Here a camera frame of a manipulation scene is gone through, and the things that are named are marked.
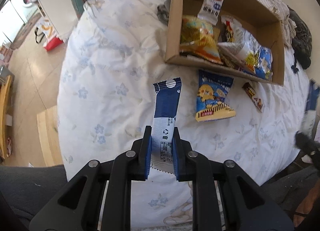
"black gripper frame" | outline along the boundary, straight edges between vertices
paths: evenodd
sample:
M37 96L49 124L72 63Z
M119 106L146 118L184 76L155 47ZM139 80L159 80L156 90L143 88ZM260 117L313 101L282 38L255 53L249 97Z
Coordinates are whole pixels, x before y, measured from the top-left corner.
M129 231L131 181L147 179L150 145L151 126L147 126L143 139L133 142L131 152L109 162L88 162L33 218L29 230L97 231L109 181L101 231ZM214 162L192 151L176 127L172 149L177 180L192 181L193 231L221 231L215 181L226 230L294 230L287 214L234 161Z

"dark pants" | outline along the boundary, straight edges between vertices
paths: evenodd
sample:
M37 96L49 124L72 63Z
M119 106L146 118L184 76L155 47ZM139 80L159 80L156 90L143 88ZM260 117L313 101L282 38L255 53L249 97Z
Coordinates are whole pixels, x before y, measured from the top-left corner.
M310 166L264 184L262 188L282 209L295 211L317 180L316 169ZM0 191L26 227L66 183L62 165L48 168L0 167Z
M63 165L48 168L0 166L0 191L26 227L66 183Z

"blue wrapper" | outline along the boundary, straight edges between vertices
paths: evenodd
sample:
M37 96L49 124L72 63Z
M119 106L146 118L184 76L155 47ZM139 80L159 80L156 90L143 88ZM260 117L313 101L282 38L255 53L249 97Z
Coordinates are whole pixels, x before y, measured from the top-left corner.
M199 70L199 89L196 102L196 120L215 121L236 116L225 98L232 86L233 78Z
M153 84L156 109L151 130L151 167L173 173L172 137L181 91L181 79Z
M271 63L271 49L261 46L258 54L258 66L255 67L256 76L271 81Z
M299 132L304 133L309 138L312 138L312 129L316 121L316 107L319 94L320 86L311 79L306 109L302 119L301 128L299 130Z

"floral bedsheet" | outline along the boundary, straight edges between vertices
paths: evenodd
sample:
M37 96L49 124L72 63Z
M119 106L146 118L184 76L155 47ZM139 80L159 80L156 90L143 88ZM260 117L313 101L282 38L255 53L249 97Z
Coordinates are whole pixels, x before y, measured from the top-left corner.
M284 86L253 82L265 109L260 113L236 78L227 103L236 117L195 120L197 69L165 64L167 27L156 16L165 0L88 0L68 42L58 96L59 141L68 179L89 160L113 160L152 125L153 83L180 77L176 126L193 149L211 160L236 161L259 185L290 164L298 150L308 78L293 74L293 50L285 50ZM188 183L150 170L132 183L132 227L185 223L192 219Z

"brown wrapper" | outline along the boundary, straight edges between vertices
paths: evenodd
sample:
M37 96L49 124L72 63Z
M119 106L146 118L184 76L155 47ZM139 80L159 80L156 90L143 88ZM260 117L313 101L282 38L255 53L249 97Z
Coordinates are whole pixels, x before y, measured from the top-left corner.
M249 82L245 83L242 87L247 95L250 97L254 105L263 113L264 105L260 97L257 96L257 92L253 89Z

